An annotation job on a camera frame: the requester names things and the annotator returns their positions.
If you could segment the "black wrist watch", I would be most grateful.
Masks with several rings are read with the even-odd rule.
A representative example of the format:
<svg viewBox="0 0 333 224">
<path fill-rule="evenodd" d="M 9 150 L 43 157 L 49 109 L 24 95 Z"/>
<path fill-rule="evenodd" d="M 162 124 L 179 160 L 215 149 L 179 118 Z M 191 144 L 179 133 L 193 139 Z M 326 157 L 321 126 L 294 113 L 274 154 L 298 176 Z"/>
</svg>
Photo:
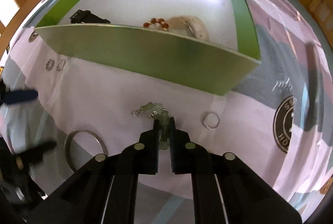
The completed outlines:
<svg viewBox="0 0 333 224">
<path fill-rule="evenodd" d="M 100 18 L 95 14 L 92 14 L 89 10 L 78 10 L 72 16 L 70 16 L 72 24 L 110 24 L 107 19 Z"/>
</svg>

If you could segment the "white wrist watch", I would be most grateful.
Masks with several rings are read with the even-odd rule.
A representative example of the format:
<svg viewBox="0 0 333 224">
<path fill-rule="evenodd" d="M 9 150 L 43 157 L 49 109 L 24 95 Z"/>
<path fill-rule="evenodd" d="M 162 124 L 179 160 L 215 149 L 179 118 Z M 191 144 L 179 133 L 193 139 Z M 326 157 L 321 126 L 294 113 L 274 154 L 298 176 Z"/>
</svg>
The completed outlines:
<svg viewBox="0 0 333 224">
<path fill-rule="evenodd" d="M 166 20 L 168 31 L 202 41 L 209 40 L 208 30 L 197 16 L 175 16 Z"/>
</svg>

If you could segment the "small silver flower earring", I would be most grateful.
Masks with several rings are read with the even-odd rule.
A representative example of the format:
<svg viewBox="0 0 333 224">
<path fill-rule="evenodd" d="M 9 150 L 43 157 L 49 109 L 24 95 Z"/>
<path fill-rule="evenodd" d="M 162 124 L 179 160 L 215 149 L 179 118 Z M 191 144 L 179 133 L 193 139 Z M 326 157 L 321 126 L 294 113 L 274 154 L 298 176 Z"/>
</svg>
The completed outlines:
<svg viewBox="0 0 333 224">
<path fill-rule="evenodd" d="M 46 62 L 45 70 L 46 71 L 51 71 L 54 68 L 54 65 L 55 65 L 55 61 L 53 59 L 49 59 Z"/>
</svg>

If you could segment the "silver bangle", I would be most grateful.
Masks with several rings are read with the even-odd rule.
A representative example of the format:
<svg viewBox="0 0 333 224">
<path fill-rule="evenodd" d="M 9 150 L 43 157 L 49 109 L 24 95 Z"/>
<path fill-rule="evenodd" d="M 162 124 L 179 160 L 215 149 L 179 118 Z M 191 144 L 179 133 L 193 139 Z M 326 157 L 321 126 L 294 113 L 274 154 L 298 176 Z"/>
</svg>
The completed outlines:
<svg viewBox="0 0 333 224">
<path fill-rule="evenodd" d="M 84 148 L 84 145 L 91 142 L 91 148 L 95 154 Z M 64 153 L 66 162 L 73 173 L 76 173 L 96 154 L 108 156 L 107 146 L 103 140 L 91 130 L 74 130 L 65 139 Z"/>
</svg>

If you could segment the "green cardboard box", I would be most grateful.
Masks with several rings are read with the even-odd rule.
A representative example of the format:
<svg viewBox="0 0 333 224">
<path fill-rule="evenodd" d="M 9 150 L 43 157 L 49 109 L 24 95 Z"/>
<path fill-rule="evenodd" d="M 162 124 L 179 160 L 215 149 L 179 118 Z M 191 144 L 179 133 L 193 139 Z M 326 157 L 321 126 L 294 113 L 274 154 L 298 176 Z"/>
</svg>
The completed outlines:
<svg viewBox="0 0 333 224">
<path fill-rule="evenodd" d="M 79 9 L 111 23 L 72 24 Z M 175 16 L 200 18 L 209 40 L 169 32 L 166 20 Z M 246 0 L 58 0 L 35 29 L 58 54 L 216 95 L 260 63 Z"/>
</svg>

